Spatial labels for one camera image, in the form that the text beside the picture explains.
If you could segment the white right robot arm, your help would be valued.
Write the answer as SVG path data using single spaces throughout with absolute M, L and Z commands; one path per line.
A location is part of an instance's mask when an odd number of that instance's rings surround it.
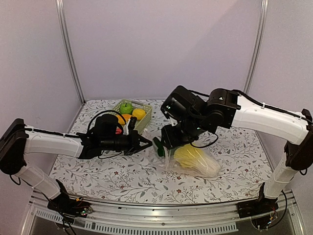
M 177 86 L 161 111 L 176 125 L 161 130 L 161 143 L 168 149 L 192 143 L 204 132 L 218 127 L 245 128 L 286 141 L 285 156 L 271 177 L 261 185 L 255 200 L 237 204 L 240 218 L 267 213 L 278 207 L 277 199 L 296 173 L 313 163 L 313 119 L 308 110 L 292 112 L 258 102 L 240 90 L 214 89 L 207 100 L 202 93 Z

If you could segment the red toy food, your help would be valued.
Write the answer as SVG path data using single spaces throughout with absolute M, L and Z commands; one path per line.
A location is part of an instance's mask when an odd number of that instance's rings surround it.
M 123 130 L 123 128 L 117 127 L 115 133 L 116 133 L 116 134 L 123 134 L 123 133 L 124 133 L 124 130 Z

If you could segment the green toy leaf vegetable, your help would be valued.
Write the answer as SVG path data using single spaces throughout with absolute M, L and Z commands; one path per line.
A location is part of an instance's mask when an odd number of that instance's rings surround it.
M 153 138 L 153 146 L 159 157 L 165 157 L 165 150 L 159 138 Z

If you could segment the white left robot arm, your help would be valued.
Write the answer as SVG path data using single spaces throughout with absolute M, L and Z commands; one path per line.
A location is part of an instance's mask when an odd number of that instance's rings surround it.
M 62 216 L 86 217 L 92 212 L 91 204 L 83 198 L 71 199 L 64 185 L 50 178 L 40 168 L 27 162 L 25 154 L 46 153 L 90 160 L 104 151 L 136 154 L 152 146 L 152 142 L 135 130 L 136 118 L 122 126 L 108 110 L 97 114 L 85 133 L 75 135 L 35 129 L 15 119 L 0 139 L 0 170 L 16 176 L 39 190 L 48 200 L 48 208 Z

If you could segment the clear zip top bag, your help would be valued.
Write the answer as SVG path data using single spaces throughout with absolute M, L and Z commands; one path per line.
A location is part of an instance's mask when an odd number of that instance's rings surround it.
M 145 150 L 148 161 L 163 170 L 204 178 L 216 178 L 221 170 L 221 165 L 209 150 L 195 148 L 190 144 L 167 149 L 161 144 L 156 132 L 150 133 L 145 129 L 143 136 L 153 143 Z

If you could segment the green toy apple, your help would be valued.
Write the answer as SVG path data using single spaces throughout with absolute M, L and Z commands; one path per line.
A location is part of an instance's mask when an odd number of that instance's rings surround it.
M 120 114 L 132 114 L 133 105 L 132 103 L 122 103 L 119 108 Z

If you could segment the orange yellow toy mango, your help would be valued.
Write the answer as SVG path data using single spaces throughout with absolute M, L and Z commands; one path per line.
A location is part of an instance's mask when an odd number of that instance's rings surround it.
M 132 117 L 130 114 L 115 115 L 118 118 L 118 123 L 125 125 Z

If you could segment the yellow toy lemon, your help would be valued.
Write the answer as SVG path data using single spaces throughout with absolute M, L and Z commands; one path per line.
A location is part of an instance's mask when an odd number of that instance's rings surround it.
M 136 117 L 137 120 L 142 120 L 146 115 L 146 112 L 145 110 L 143 109 L 134 109 L 133 112 L 132 112 L 132 116 Z

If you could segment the toy napa cabbage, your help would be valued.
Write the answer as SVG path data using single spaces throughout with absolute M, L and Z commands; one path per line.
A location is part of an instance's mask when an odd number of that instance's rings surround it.
M 173 157 L 183 173 L 195 177 L 215 178 L 221 170 L 220 164 L 209 151 L 190 144 L 178 148 Z

